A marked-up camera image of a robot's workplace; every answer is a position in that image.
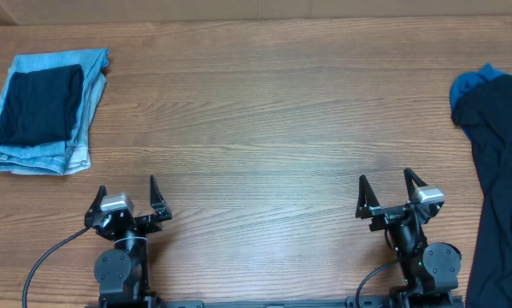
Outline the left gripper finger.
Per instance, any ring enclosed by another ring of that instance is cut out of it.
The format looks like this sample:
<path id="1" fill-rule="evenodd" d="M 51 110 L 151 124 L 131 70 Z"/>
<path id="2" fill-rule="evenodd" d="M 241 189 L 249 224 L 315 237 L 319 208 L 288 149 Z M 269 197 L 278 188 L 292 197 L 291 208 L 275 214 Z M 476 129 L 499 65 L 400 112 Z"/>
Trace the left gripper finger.
<path id="1" fill-rule="evenodd" d="M 160 193 L 154 175 L 150 177 L 150 206 L 154 210 L 155 215 L 160 222 L 168 221 L 173 218 L 172 211 Z"/>
<path id="2" fill-rule="evenodd" d="M 96 197 L 94 198 L 94 200 L 91 203 L 89 209 L 85 213 L 84 224 L 85 224 L 86 227 L 92 227 L 93 226 L 96 215 L 101 212 L 100 204 L 102 203 L 103 198 L 106 195 L 107 195 L 106 186 L 101 185 L 98 188 Z"/>

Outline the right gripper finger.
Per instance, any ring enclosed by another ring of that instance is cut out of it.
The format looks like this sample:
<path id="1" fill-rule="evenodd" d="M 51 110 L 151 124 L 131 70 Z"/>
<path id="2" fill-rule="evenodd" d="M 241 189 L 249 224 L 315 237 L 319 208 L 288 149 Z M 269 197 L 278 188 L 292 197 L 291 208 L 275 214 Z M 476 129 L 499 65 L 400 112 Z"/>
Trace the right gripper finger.
<path id="1" fill-rule="evenodd" d="M 380 209 L 380 203 L 365 175 L 359 177 L 359 193 L 356 204 L 356 218 L 367 219 Z"/>
<path id="2" fill-rule="evenodd" d="M 406 188 L 408 192 L 409 200 L 412 199 L 412 195 L 417 187 L 425 187 L 427 184 L 423 181 L 411 168 L 405 168 L 403 170 Z"/>

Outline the black t-shirt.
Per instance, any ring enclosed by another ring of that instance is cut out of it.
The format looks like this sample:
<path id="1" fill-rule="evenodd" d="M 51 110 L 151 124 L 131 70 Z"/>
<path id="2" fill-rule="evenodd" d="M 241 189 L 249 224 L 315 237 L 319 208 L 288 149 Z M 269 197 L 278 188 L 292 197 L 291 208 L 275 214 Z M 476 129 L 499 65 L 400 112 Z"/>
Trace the black t-shirt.
<path id="1" fill-rule="evenodd" d="M 472 144 L 484 196 L 468 307 L 512 307 L 512 75 L 463 95 L 451 113 Z"/>

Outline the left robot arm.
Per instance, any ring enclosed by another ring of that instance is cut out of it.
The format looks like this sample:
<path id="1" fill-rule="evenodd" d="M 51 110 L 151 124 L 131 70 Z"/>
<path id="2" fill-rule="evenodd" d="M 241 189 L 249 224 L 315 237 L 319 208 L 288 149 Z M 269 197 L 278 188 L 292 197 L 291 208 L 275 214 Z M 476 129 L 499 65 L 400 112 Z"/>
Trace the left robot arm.
<path id="1" fill-rule="evenodd" d="M 160 294 L 150 286 L 147 235 L 161 232 L 162 223 L 173 215 L 153 176 L 150 207 L 151 214 L 135 216 L 133 202 L 126 193 L 109 195 L 106 187 L 101 186 L 85 213 L 85 226 L 113 243 L 94 264 L 100 307 L 164 306 Z"/>

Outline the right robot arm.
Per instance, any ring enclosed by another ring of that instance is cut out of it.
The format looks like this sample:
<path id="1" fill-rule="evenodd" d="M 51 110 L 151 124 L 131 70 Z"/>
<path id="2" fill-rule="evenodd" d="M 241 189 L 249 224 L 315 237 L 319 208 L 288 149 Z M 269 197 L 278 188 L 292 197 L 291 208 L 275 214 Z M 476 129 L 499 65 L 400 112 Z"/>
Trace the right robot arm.
<path id="1" fill-rule="evenodd" d="M 423 226 L 443 207 L 444 193 L 410 168 L 403 174 L 408 200 L 386 208 L 380 205 L 367 177 L 359 177 L 356 217 L 369 219 L 372 232 L 384 233 L 396 258 L 370 272 L 349 303 L 355 307 L 463 307 L 462 298 L 452 295 L 458 288 L 462 254 L 448 243 L 428 243 L 423 231 Z M 396 265 L 403 274 L 402 286 L 391 287 L 386 296 L 362 297 L 368 281 Z"/>

